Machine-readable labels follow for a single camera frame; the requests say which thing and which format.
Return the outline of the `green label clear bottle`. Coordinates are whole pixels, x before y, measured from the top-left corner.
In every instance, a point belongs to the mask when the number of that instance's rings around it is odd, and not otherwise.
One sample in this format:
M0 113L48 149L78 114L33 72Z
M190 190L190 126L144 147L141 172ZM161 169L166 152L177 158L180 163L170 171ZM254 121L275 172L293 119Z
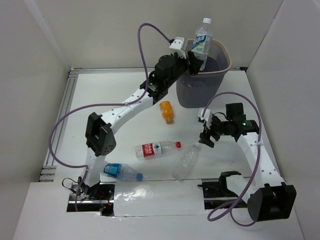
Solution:
M195 32L191 50L197 59L203 61L200 71L205 69L212 38L212 19L205 17L202 21L202 25Z

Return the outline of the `clear crushed plastic bottle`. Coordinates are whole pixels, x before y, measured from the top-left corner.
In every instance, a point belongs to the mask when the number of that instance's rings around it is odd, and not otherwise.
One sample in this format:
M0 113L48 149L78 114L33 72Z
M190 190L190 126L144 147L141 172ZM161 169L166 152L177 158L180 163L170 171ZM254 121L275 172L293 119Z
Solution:
M171 170L171 176L178 181L186 180L198 161L200 144L192 144L186 147L175 161Z

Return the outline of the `orange juice bottle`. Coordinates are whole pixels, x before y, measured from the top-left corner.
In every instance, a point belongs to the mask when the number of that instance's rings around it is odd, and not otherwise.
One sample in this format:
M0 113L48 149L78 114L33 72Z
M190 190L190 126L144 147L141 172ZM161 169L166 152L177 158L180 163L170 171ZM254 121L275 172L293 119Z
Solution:
M163 101L159 104L159 107L165 122L172 124L174 122L174 112L171 103L169 101Z

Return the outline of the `red label water bottle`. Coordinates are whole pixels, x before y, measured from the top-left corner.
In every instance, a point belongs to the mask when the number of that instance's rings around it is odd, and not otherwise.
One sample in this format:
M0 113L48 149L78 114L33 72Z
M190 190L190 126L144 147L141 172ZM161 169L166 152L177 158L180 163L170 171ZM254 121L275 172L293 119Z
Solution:
M180 141L158 141L137 145L135 156L138 159L158 158L176 153L182 147Z

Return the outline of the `blue label water bottle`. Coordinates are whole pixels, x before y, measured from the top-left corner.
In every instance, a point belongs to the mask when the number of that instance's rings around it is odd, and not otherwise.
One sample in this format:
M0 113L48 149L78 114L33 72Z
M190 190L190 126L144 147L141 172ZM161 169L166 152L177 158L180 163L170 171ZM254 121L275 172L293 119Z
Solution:
M102 171L103 174L113 177L119 181L142 181L144 176L128 164L107 163Z

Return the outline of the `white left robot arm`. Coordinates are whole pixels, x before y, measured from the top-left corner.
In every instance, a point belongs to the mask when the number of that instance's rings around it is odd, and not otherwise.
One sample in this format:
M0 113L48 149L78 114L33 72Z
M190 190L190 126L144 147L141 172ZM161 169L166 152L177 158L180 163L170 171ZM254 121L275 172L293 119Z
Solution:
M135 115L163 99L181 76L197 75L203 63L192 51L188 51L186 58L179 57L177 53L163 55L154 70L147 72L146 80L119 107L100 115L93 112L88 116L85 131L87 167L78 178L80 192L86 199L92 200L99 193L100 171L106 155L117 145L117 131Z

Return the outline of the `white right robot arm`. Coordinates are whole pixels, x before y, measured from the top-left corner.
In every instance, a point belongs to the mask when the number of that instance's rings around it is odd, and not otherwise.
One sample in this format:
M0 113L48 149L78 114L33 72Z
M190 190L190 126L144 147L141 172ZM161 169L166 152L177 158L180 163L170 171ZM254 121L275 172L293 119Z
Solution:
M225 108L225 121L209 109L199 109L198 120L203 123L199 142L212 148L220 137L233 137L246 157L253 179L246 180L238 171L222 172L218 184L220 194L234 193L241 197L254 222L289 218L297 196L295 187L287 185L276 170L259 139L260 128L255 120L246 118L243 104L230 103Z

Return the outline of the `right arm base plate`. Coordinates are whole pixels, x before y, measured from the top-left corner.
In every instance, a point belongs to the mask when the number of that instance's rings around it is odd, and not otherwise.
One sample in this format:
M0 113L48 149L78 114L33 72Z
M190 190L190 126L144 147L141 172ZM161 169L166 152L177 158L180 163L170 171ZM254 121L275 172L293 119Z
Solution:
M218 179L204 179L197 187L202 190L205 210L213 210L226 202L232 202L238 198L235 193L223 190Z

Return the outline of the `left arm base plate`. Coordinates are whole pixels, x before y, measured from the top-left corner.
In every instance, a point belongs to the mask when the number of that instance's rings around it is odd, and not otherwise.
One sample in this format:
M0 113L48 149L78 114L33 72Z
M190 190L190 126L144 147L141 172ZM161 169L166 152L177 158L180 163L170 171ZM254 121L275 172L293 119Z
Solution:
M75 201L77 199L78 212L98 212L101 216L114 216L114 182L111 184L101 183L100 191L91 197L86 196L82 191L76 197L77 187L77 183L73 183L71 187L68 187L69 197L66 208L67 212L76 212Z

